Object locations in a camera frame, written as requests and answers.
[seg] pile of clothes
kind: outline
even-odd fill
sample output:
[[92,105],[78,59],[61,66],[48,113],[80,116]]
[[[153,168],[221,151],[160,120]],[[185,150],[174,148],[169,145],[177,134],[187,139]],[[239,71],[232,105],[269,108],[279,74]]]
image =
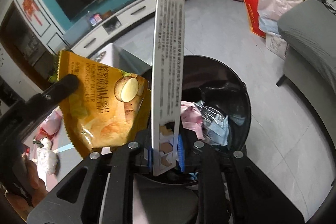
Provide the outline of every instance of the pile of clothes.
[[336,15],[336,0],[321,0],[324,6]]

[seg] potato chip bag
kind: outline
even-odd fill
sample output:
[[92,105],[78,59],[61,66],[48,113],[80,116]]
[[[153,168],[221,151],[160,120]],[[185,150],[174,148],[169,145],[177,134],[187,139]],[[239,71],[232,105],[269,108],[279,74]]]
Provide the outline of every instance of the potato chip bag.
[[147,126],[148,81],[72,52],[61,51],[58,80],[76,75],[79,88],[60,103],[64,124],[82,157],[99,148],[122,146]]

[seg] white box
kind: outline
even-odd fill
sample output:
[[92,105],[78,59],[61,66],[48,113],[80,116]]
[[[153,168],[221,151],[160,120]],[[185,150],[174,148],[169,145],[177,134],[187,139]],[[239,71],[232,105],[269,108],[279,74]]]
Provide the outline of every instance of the white box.
[[281,37],[277,37],[275,35],[266,34],[266,48],[271,52],[275,53],[278,57],[283,60],[286,58],[287,53],[287,42],[283,40]]

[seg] drawer handle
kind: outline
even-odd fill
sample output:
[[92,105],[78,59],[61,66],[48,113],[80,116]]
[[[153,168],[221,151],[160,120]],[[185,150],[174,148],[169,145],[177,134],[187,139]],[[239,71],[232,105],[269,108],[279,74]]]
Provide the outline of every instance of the drawer handle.
[[144,7],[141,7],[140,9],[138,9],[138,10],[136,10],[136,11],[132,12],[132,13],[131,13],[131,16],[133,16],[133,15],[135,15],[135,14],[139,13],[141,10],[143,10],[143,9],[145,9],[145,8],[146,8],[146,6],[144,6]]
[[93,38],[88,44],[86,44],[85,46],[84,46],[84,48],[87,48],[87,47],[89,47],[93,42],[95,42],[97,40],[97,38]]

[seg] gray floor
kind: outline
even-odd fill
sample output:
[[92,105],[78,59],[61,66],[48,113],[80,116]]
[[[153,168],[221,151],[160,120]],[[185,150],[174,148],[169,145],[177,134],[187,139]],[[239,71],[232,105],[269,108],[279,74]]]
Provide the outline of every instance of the gray floor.
[[[313,116],[289,85],[277,87],[283,60],[249,29],[244,3],[190,0],[185,55],[215,58],[244,81],[252,105],[248,156],[298,207],[307,221],[329,193],[335,165]],[[152,64],[154,19],[115,43]]]

